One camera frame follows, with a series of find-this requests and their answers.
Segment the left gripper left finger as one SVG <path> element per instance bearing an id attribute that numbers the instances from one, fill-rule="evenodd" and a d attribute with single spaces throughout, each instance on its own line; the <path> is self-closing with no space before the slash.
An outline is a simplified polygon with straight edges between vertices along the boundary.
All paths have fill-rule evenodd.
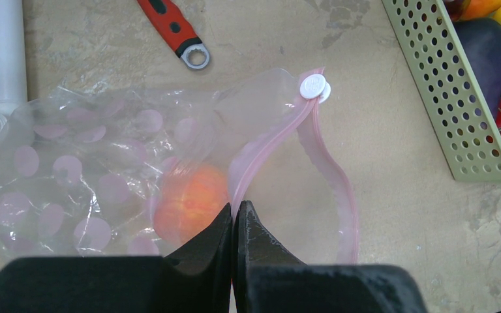
<path id="1" fill-rule="evenodd" d="M 20 258 L 0 270 L 0 312 L 227 312 L 232 218 L 162 256 Z"/>

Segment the pink peach toy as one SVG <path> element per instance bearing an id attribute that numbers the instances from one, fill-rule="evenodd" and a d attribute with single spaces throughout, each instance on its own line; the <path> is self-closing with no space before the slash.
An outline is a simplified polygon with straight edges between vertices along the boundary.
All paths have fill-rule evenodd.
<path id="1" fill-rule="evenodd" d="M 226 174 L 200 164 L 191 171 L 174 169 L 162 182 L 153 229 L 172 245 L 184 245 L 207 228 L 229 202 Z"/>

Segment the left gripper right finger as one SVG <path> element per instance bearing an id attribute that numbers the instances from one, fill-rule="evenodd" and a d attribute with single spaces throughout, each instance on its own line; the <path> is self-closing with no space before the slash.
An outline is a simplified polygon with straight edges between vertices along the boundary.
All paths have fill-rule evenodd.
<path id="1" fill-rule="evenodd" d="M 234 222 L 238 312 L 426 312 L 418 285 L 394 265 L 307 265 L 261 223 L 251 201 Z"/>

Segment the white pvc pipe frame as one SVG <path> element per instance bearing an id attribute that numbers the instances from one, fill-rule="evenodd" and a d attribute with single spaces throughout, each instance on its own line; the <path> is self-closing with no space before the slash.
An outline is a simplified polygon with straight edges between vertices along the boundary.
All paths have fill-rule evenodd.
<path id="1" fill-rule="evenodd" d="M 0 0 L 0 133 L 27 103 L 23 1 Z"/>

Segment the green perforated basket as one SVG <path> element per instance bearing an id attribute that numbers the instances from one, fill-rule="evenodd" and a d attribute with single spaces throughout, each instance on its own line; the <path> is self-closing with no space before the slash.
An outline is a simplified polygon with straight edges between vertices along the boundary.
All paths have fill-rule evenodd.
<path id="1" fill-rule="evenodd" d="M 442 1 L 383 1 L 455 180 L 501 183 L 501 137 Z"/>

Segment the orange green mango toy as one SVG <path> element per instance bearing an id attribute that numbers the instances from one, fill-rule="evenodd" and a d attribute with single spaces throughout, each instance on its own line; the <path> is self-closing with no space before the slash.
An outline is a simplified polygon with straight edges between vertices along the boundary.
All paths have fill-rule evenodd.
<path id="1" fill-rule="evenodd" d="M 443 0 L 453 22 L 484 18 L 501 7 L 501 0 Z"/>

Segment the red handled adjustable wrench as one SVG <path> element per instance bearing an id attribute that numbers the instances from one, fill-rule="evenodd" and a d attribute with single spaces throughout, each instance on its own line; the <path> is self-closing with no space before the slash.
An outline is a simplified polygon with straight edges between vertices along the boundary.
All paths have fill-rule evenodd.
<path id="1" fill-rule="evenodd" d="M 208 49 L 178 6 L 169 0 L 137 0 L 151 25 L 191 70 L 204 69 L 211 60 Z"/>

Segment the purple eggplant toy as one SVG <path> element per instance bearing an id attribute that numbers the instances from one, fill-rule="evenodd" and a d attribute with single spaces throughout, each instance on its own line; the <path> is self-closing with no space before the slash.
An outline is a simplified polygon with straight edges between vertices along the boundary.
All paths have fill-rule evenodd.
<path id="1" fill-rule="evenodd" d="M 492 18 L 454 24 L 481 92 L 493 117 L 501 99 L 501 25 Z"/>

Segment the clear zip top bag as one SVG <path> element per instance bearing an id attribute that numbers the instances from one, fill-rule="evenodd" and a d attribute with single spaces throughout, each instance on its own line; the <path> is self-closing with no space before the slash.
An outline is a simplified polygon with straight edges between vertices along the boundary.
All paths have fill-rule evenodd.
<path id="1" fill-rule="evenodd" d="M 0 133 L 0 245 L 20 256 L 167 255 L 243 202 L 309 263 L 354 263 L 356 202 L 329 154 L 323 68 L 219 91 L 59 87 Z"/>

